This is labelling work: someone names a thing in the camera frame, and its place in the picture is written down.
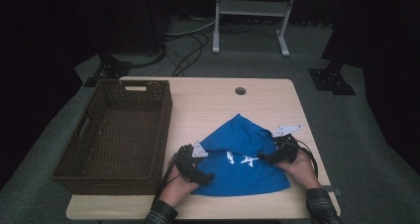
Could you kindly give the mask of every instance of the tabletop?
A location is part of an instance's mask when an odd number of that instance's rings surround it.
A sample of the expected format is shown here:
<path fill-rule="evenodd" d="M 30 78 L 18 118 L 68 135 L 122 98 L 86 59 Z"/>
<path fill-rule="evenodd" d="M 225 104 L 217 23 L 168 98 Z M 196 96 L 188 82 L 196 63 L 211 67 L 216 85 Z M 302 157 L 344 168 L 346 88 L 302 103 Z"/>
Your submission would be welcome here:
<path fill-rule="evenodd" d="M 272 132 L 279 125 L 301 125 L 301 129 L 294 132 L 293 136 L 312 151 L 318 163 L 321 184 L 331 185 L 292 81 L 266 78 L 137 76 L 121 79 L 169 81 L 173 106 L 164 170 L 169 158 L 179 147 L 203 140 L 235 115 L 241 114 Z M 291 187 L 274 193 L 235 197 L 190 195 L 177 206 L 177 219 L 309 217 L 304 190 L 293 179 L 288 179 Z M 330 192 L 330 196 L 340 215 L 335 194 Z M 73 195 L 66 215 L 73 220 L 144 219 L 153 199 L 151 195 Z"/>

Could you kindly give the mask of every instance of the sleeve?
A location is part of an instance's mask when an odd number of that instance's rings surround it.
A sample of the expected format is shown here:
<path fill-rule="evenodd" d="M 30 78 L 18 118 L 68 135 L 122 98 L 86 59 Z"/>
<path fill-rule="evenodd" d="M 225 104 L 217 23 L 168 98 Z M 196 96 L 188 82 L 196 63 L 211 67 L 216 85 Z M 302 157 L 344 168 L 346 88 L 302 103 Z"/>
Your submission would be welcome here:
<path fill-rule="evenodd" d="M 167 203 L 158 200 L 151 208 L 148 216 L 145 218 L 146 224 L 169 224 L 175 219 L 178 212 Z"/>
<path fill-rule="evenodd" d="M 325 189 L 312 188 L 306 190 L 306 207 L 315 223 L 342 224 L 337 216 L 336 208 Z"/>

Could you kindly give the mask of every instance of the blue cloth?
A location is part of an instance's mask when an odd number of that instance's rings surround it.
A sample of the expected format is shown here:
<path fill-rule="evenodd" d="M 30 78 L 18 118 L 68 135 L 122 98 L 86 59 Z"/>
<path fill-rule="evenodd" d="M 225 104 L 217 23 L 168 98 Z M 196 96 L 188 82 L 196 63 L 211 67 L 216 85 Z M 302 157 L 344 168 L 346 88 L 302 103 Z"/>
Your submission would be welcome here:
<path fill-rule="evenodd" d="M 270 154 L 276 150 L 271 132 L 240 114 L 200 144 L 209 155 L 198 168 L 215 175 L 209 185 L 200 186 L 192 194 L 239 196 L 290 187 L 283 170 L 257 159 L 259 153 Z"/>

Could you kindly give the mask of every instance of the brown wicker basket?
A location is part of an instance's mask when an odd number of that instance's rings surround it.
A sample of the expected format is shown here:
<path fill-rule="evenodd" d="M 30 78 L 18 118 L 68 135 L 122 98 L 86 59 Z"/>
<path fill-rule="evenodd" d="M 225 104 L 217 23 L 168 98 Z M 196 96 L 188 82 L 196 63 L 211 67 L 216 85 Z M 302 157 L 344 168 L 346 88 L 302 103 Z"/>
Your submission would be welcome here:
<path fill-rule="evenodd" d="M 155 194 L 171 109 L 168 81 L 99 81 L 52 179 L 72 194 Z"/>

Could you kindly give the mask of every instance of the table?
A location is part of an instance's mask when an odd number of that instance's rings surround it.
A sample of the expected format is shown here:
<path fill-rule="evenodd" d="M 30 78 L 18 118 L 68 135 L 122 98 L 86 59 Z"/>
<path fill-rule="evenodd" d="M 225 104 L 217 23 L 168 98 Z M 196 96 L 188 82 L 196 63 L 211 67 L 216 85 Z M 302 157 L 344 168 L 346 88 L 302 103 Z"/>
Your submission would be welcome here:
<path fill-rule="evenodd" d="M 279 125 L 301 125 L 293 136 L 311 149 L 319 166 L 321 184 L 331 183 L 311 130 L 288 79 L 123 77 L 122 79 L 168 80 L 173 100 L 165 153 L 165 167 L 180 146 L 201 141 L 238 113 L 274 132 Z M 246 94 L 235 90 L 244 88 Z M 309 217 L 303 189 L 293 180 L 283 191 L 239 197 L 188 196 L 176 209 L 177 219 L 287 219 Z M 330 192 L 340 214 L 334 192 Z M 73 220 L 144 219 L 151 195 L 73 195 L 66 215 Z"/>
<path fill-rule="evenodd" d="M 215 24 L 213 32 L 213 54 L 218 54 L 219 47 L 219 20 L 220 15 L 252 15 L 281 17 L 283 22 L 280 30 L 275 30 L 283 56 L 289 56 L 290 52 L 284 39 L 288 18 L 294 0 L 287 2 L 261 2 L 247 0 L 216 0 Z"/>

